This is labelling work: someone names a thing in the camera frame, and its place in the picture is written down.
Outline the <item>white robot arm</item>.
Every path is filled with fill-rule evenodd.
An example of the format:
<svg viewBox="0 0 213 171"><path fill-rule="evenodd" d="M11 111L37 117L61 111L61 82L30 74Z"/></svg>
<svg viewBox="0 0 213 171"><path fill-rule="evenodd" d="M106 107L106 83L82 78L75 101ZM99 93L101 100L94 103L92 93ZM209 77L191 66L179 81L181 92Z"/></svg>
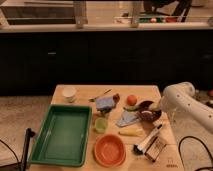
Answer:
<svg viewBox="0 0 213 171"><path fill-rule="evenodd" d="M171 106L183 110L213 134L213 109L195 100L195 94L196 89L190 82L169 85L164 88L160 100L152 104L152 109L166 111Z"/></svg>

